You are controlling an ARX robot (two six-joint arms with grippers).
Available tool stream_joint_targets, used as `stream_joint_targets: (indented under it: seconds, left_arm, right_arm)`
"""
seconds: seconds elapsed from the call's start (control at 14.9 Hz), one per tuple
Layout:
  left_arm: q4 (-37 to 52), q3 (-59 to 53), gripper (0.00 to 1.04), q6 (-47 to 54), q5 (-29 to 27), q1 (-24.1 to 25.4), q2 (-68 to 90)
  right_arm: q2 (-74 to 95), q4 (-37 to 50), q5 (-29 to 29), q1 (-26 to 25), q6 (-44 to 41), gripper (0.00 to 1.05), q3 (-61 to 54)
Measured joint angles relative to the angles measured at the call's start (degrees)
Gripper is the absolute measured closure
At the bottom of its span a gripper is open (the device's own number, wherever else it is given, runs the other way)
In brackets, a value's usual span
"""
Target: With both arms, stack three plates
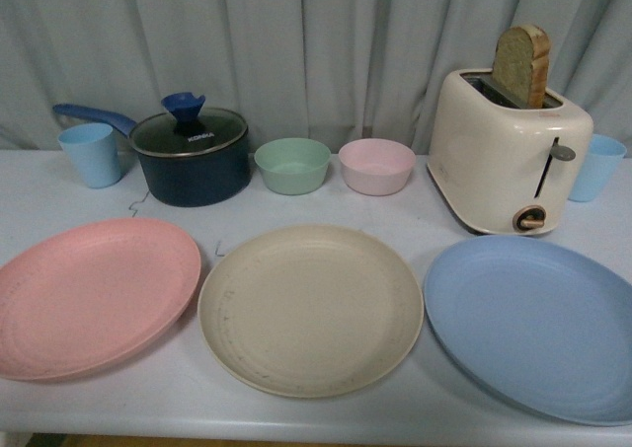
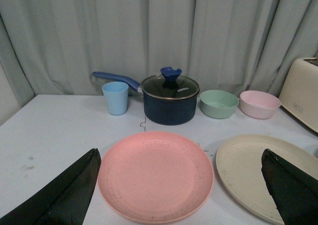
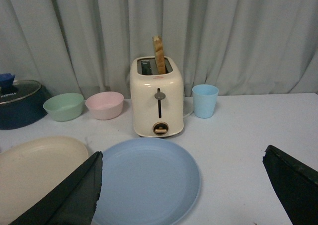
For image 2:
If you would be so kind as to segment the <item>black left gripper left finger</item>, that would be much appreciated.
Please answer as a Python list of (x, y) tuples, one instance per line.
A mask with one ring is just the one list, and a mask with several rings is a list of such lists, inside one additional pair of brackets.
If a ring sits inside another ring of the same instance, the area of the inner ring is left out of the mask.
[(28, 200), (4, 215), (2, 225), (81, 225), (101, 165), (91, 149)]

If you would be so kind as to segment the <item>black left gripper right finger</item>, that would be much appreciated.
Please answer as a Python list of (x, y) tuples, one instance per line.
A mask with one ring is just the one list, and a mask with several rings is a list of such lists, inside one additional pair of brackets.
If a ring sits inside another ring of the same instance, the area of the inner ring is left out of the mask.
[(285, 225), (318, 223), (318, 180), (273, 151), (261, 156), (261, 172)]

